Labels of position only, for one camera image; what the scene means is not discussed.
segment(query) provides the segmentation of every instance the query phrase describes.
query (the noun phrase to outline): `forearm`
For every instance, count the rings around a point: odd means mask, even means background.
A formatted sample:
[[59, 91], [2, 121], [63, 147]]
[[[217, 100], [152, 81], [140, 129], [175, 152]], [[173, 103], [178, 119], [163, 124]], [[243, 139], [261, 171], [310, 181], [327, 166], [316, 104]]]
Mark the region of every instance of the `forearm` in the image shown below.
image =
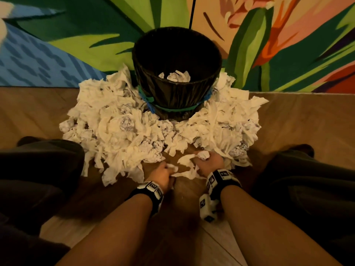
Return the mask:
[[340, 266], [301, 229], [256, 201], [241, 188], [224, 188], [221, 203], [249, 266]]
[[143, 239], [152, 207], [147, 195], [133, 196], [109, 214], [57, 265], [129, 265]]

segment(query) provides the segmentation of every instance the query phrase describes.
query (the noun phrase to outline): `mural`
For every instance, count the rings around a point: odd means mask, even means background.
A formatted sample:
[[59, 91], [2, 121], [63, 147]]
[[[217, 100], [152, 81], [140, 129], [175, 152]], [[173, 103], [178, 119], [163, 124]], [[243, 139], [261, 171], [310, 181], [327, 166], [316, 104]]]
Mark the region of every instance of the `mural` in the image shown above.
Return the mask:
[[234, 87], [355, 93], [355, 0], [196, 0]]
[[77, 87], [145, 32], [189, 26], [235, 88], [355, 93], [355, 0], [0, 0], [0, 85]]
[[145, 32], [189, 27], [193, 0], [0, 0], [0, 85], [78, 87], [125, 63]]

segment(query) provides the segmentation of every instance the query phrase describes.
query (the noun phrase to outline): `hand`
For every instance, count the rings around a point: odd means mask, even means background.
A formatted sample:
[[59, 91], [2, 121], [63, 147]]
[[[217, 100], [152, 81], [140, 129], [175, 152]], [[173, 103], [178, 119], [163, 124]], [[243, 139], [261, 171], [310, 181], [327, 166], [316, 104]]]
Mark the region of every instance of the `hand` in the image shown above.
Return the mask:
[[175, 177], [170, 177], [174, 173], [172, 168], [166, 168], [166, 162], [162, 161], [159, 166], [151, 172], [146, 181], [154, 181], [162, 189], [163, 193], [166, 194], [171, 190], [175, 182]]
[[221, 155], [214, 151], [209, 151], [209, 158], [206, 161], [201, 160], [198, 157], [193, 158], [195, 164], [200, 168], [202, 174], [208, 177], [210, 173], [218, 169], [224, 169], [224, 162]]

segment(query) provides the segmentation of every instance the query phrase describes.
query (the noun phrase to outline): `person's left hand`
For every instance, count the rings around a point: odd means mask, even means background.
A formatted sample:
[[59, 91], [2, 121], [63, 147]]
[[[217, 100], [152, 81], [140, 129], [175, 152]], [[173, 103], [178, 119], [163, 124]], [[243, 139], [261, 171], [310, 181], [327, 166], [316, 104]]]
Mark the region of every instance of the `person's left hand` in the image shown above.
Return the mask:
[[174, 173], [171, 168], [166, 168], [166, 162], [162, 161], [159, 166], [151, 172], [147, 181], [154, 181], [162, 189], [163, 193], [166, 194], [173, 186], [175, 177], [170, 177]]

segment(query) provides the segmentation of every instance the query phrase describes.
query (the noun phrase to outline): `wooden floor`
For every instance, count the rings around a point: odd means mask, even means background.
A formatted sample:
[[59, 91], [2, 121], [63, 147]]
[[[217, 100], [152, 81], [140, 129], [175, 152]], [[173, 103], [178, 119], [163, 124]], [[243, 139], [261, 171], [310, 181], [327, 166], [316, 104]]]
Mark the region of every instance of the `wooden floor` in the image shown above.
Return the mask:
[[[26, 135], [61, 138], [58, 124], [76, 104], [77, 94], [78, 89], [0, 88], [0, 149]], [[319, 161], [355, 169], [354, 95], [256, 95], [270, 102], [259, 110], [262, 129], [249, 151], [254, 167], [240, 175], [247, 190], [275, 151], [294, 144], [312, 145]], [[172, 163], [178, 158], [167, 156]], [[154, 166], [144, 164], [145, 174]], [[74, 246], [136, 185], [119, 178], [104, 188], [94, 168], [80, 181], [68, 205], [42, 227], [41, 237]], [[148, 225], [135, 265], [247, 265], [223, 216], [213, 224], [199, 219], [203, 191], [202, 180], [177, 179]]]

